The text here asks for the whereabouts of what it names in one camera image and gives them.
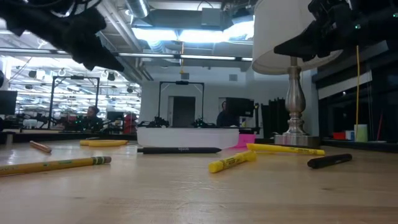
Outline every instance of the door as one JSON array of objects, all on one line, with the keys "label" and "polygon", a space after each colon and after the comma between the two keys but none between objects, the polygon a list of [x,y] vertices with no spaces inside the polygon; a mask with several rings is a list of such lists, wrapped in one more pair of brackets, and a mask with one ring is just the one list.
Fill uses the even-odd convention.
[{"label": "door", "polygon": [[195,121],[195,97],[175,96],[173,103],[173,124],[175,128],[189,128]]}]

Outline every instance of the wooden table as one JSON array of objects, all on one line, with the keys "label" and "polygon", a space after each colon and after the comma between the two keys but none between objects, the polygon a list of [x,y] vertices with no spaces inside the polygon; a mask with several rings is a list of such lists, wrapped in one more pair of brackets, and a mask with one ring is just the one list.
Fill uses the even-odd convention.
[{"label": "wooden table", "polygon": [[319,170],[312,156],[259,155],[217,174],[209,162],[234,154],[142,155],[136,146],[90,149],[49,142],[51,156],[15,144],[0,165],[112,156],[111,165],[0,177],[0,223],[398,223],[398,156],[352,153]]}]

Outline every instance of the wall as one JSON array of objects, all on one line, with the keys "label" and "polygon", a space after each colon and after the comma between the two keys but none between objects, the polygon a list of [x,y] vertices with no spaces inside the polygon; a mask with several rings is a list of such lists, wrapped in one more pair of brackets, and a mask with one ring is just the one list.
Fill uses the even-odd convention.
[{"label": "wall", "polygon": [[[152,121],[157,115],[159,81],[180,80],[179,68],[170,73],[161,73],[161,68],[152,69],[150,74],[155,78],[154,82],[145,82],[142,85],[141,121]],[[240,72],[237,68],[207,68],[189,67],[184,72],[190,73],[190,82],[205,83],[204,117],[206,122],[215,123],[219,109],[219,98],[240,97],[254,99],[256,103],[268,105],[269,100],[286,98],[289,87],[288,75],[261,75],[249,69],[246,73]],[[303,113],[305,130],[309,134],[317,135],[318,126],[318,96],[315,85],[311,82],[314,71],[303,72],[303,92],[307,99],[307,109]],[[237,82],[229,82],[229,74],[238,74]],[[201,115],[201,92],[193,85],[177,86],[174,84],[166,88],[162,85],[162,99],[160,116],[167,119],[168,100],[170,96],[195,96],[196,109],[195,117]],[[262,124],[262,117],[259,114],[259,124]],[[249,119],[248,126],[254,127],[254,118]]]}]

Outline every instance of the lamp shade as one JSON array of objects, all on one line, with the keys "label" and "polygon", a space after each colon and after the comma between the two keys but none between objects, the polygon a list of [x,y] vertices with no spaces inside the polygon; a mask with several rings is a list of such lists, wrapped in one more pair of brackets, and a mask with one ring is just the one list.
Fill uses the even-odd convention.
[{"label": "lamp shade", "polygon": [[[287,73],[290,57],[274,53],[274,47],[298,36],[315,20],[308,10],[311,0],[259,0],[254,11],[253,70],[266,75]],[[324,65],[334,60],[341,51],[332,52],[324,58],[315,57],[303,62],[302,70]]]}]

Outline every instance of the monitor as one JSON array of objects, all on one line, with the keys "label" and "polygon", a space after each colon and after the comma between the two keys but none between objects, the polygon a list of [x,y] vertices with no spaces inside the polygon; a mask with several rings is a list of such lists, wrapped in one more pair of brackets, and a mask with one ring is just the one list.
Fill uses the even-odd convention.
[{"label": "monitor", "polygon": [[245,98],[226,98],[226,110],[234,116],[253,117],[254,100]]},{"label": "monitor", "polygon": [[124,112],[109,111],[106,113],[106,119],[110,121],[124,120]]},{"label": "monitor", "polygon": [[0,90],[0,114],[14,115],[17,105],[17,91]]}]

